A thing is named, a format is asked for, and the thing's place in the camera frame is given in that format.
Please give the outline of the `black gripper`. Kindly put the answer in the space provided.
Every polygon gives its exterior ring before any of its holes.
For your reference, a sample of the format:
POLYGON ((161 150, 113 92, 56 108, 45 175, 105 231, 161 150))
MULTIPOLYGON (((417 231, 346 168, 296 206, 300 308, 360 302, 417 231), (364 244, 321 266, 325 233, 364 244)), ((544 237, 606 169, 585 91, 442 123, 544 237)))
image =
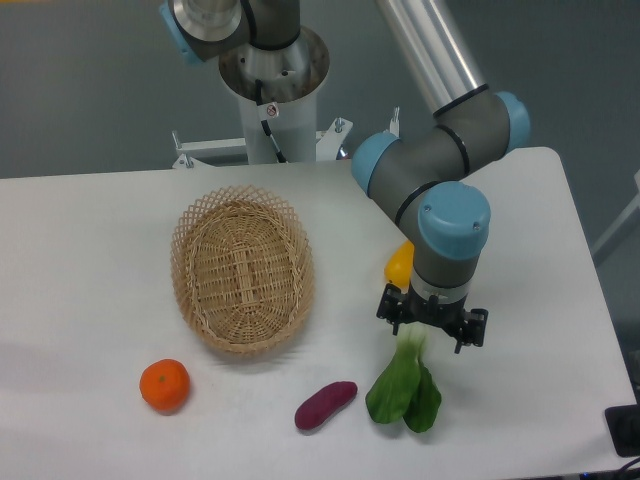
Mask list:
POLYGON ((387 283, 376 317, 385 320, 397 335, 401 325, 421 323, 442 329, 455 339, 455 353, 463 347, 484 346, 488 311, 465 310, 470 282, 446 288, 436 287, 422 279, 410 281, 407 294, 398 286, 387 283))

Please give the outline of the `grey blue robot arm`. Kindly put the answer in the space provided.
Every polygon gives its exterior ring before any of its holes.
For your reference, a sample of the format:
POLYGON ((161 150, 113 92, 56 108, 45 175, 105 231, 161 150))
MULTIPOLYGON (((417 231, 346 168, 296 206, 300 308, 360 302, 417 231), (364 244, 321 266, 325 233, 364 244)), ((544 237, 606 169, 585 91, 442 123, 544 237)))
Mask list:
MULTIPOLYGON (((513 94, 489 89, 444 2, 378 7, 435 121, 411 142, 391 122, 351 157, 355 181, 415 248, 408 285, 385 288, 378 316, 394 328, 431 325, 458 347, 478 347, 488 314, 464 304, 491 211, 464 179, 524 146, 529 115, 513 94)), ((243 112, 250 163, 319 159, 314 96, 329 54, 302 25, 299 2, 165 1, 160 15, 186 61, 217 61, 243 112)))

